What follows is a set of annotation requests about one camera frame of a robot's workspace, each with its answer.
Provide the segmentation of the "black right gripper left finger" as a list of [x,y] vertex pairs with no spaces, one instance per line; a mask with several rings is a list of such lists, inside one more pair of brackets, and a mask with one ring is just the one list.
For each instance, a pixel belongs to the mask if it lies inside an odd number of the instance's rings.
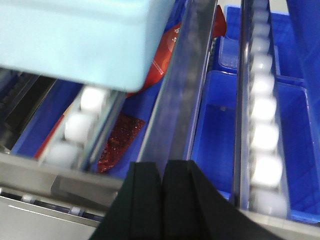
[[162,184],[154,162],[132,162],[93,240],[162,239]]

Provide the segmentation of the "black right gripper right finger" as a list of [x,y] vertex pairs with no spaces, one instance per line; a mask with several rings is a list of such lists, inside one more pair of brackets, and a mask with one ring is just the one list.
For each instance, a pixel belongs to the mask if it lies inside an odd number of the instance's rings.
[[278,240],[229,203],[192,160],[170,160],[163,179],[165,240]]

